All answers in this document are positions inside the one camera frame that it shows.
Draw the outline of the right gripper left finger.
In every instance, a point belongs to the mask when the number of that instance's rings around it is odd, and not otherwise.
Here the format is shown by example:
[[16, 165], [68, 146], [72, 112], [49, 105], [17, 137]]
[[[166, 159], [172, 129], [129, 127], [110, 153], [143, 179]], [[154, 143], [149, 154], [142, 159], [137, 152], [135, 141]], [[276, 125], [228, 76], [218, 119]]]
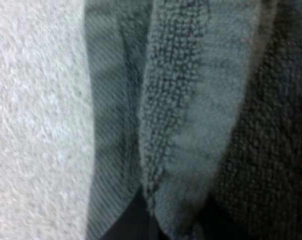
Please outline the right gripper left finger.
[[142, 189], [139, 189], [123, 214], [110, 228], [110, 239], [162, 240], [163, 238], [164, 234], [155, 218], [147, 210]]

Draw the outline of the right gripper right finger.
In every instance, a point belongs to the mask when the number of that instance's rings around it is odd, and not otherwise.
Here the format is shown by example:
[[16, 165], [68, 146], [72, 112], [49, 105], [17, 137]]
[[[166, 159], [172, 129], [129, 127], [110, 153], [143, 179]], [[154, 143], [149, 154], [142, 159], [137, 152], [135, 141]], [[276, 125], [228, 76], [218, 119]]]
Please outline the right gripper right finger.
[[242, 240], [243, 229], [220, 207], [212, 195], [192, 201], [192, 240]]

